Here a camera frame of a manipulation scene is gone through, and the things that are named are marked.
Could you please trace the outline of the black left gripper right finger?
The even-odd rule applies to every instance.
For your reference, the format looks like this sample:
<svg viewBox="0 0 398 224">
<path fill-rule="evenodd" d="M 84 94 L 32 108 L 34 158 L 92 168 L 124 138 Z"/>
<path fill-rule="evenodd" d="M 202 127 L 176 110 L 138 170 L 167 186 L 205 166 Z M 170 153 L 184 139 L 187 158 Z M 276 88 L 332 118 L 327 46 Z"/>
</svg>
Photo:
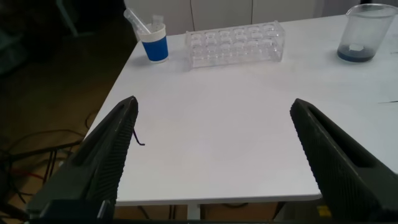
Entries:
<svg viewBox="0 0 398 224">
<path fill-rule="evenodd" d="M 290 116 L 335 220 L 397 220 L 397 174 L 311 103 L 297 98 Z"/>
</svg>

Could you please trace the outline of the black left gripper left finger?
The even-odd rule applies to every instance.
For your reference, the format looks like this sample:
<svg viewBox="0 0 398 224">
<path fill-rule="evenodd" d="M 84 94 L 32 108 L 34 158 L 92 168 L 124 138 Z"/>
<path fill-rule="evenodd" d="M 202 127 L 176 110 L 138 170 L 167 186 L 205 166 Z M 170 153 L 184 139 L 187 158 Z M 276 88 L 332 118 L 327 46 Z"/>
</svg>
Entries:
<svg viewBox="0 0 398 224">
<path fill-rule="evenodd" d="M 112 217 L 138 102 L 120 101 L 27 204 L 31 218 Z"/>
</svg>

